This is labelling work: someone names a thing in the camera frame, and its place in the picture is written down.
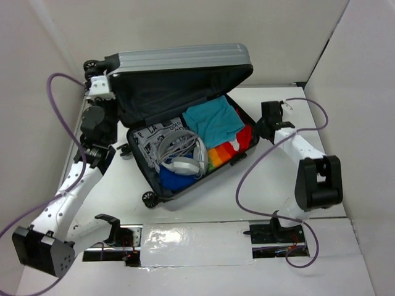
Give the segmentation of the newspaper print cloth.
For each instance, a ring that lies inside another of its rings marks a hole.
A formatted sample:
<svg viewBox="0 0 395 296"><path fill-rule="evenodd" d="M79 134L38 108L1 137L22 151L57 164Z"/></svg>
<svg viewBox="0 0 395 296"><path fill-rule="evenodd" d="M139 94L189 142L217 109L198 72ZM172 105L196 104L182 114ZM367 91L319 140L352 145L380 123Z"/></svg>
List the newspaper print cloth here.
<svg viewBox="0 0 395 296"><path fill-rule="evenodd" d="M145 158L148 167L160 171L158 148L163 139L178 130L187 130L180 117L156 123L133 133L140 152Z"/></svg>

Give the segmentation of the light blue shirt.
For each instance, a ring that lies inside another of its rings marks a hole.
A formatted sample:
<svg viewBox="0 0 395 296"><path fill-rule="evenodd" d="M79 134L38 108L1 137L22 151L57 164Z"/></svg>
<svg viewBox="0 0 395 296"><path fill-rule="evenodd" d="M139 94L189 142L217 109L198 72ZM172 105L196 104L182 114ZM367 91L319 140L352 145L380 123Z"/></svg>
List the light blue shirt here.
<svg viewBox="0 0 395 296"><path fill-rule="evenodd" d="M189 107L182 117L208 150L235 140L237 133L245 127L225 96Z"/></svg>

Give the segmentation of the dark grey hardshell suitcase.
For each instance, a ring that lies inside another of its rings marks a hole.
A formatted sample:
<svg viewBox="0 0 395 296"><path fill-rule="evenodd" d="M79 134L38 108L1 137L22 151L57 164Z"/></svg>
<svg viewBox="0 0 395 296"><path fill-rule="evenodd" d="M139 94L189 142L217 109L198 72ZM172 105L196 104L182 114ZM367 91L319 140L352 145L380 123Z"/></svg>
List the dark grey hardshell suitcase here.
<svg viewBox="0 0 395 296"><path fill-rule="evenodd" d="M176 199L182 192L209 179L222 167L236 164L257 145L254 120L228 95L253 72L248 49L243 44L212 44L170 47L150 51L119 52L102 61L88 60L83 65L88 90L90 78L105 75L117 100L118 124L127 131L128 147L151 187L142 200L147 208ZM133 138L143 128L180 117L189 107L225 96L238 109L241 118L252 126L252 141L242 154L214 171L208 171L192 186L170 191L160 185L159 173L148 167Z"/></svg>

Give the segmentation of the rainbow cartoon white shirt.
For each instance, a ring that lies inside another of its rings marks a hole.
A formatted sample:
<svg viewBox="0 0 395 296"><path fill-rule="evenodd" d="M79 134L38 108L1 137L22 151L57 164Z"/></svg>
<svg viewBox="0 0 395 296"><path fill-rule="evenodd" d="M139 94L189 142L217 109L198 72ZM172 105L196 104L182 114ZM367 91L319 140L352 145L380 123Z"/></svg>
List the rainbow cartoon white shirt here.
<svg viewBox="0 0 395 296"><path fill-rule="evenodd" d="M220 168L249 148L252 141L252 126L245 121L243 121L243 123L245 124L245 127L237 133L235 140L225 142L222 145L207 150L209 158L208 171L214 171Z"/></svg>

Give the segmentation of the white grey headphones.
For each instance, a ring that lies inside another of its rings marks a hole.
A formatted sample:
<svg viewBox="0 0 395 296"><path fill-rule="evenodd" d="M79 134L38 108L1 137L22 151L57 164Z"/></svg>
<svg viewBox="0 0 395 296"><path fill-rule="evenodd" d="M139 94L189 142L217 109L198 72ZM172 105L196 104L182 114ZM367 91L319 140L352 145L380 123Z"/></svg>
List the white grey headphones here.
<svg viewBox="0 0 395 296"><path fill-rule="evenodd" d="M164 168L176 175L198 179L208 170L207 148L200 136L190 130L181 129L164 137L157 158Z"/></svg>

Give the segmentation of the dark blue towel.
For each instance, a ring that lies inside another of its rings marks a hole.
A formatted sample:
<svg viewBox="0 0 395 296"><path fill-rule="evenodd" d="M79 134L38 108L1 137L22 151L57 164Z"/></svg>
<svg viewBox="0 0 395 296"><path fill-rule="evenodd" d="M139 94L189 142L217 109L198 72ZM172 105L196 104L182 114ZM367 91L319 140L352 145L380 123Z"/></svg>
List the dark blue towel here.
<svg viewBox="0 0 395 296"><path fill-rule="evenodd" d="M186 189L187 187L192 186L194 183L199 181L201 176L185 176L185 175L178 175L164 166L160 166L159 170L159 181L160 185L164 189L168 189L170 191L180 191Z"/></svg>

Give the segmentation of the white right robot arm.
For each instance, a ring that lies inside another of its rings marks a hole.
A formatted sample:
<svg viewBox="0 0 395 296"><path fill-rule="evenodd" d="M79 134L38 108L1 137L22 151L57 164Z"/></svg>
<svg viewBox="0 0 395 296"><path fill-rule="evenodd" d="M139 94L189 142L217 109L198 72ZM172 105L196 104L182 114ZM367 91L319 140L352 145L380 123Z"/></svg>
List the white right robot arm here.
<svg viewBox="0 0 395 296"><path fill-rule="evenodd" d="M262 102L262 117L254 127L256 134L280 148L297 166L294 196L270 219L269 234L277 242L289 237L291 229L314 210L343 201L340 159L316 149L291 122L284 121L284 107L286 101Z"/></svg>

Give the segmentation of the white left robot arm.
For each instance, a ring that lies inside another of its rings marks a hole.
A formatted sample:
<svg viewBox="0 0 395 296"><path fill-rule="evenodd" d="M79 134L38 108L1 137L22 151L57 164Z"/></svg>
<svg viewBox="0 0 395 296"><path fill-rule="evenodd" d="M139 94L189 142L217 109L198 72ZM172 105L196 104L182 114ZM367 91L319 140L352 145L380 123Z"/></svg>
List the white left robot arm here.
<svg viewBox="0 0 395 296"><path fill-rule="evenodd" d="M19 262L57 278L70 269L75 257L104 242L117 245L122 238L120 220L98 214L89 223L75 220L83 202L110 167L117 141L117 103L114 99L88 100L82 114L81 137L74 163L55 200L29 227L17 227L12 241Z"/></svg>

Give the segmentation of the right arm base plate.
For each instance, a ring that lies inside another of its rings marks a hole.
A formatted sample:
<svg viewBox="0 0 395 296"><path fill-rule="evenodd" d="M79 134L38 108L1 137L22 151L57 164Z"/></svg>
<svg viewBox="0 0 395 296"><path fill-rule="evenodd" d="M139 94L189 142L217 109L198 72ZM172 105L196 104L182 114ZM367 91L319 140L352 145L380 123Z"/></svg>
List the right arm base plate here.
<svg viewBox="0 0 395 296"><path fill-rule="evenodd" d="M243 234L251 239L252 257L282 258L293 250L289 257L307 257L309 251L302 226L275 230L269 224L250 224Z"/></svg>

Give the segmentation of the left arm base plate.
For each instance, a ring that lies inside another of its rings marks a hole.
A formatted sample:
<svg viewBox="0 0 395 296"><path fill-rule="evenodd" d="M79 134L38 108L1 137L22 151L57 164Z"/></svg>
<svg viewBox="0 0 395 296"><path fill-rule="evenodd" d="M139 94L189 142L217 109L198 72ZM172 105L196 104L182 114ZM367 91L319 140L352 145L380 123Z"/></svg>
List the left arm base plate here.
<svg viewBox="0 0 395 296"><path fill-rule="evenodd" d="M86 249L82 262L122 262L125 266L140 267L142 224L120 226L113 242L101 241Z"/></svg>

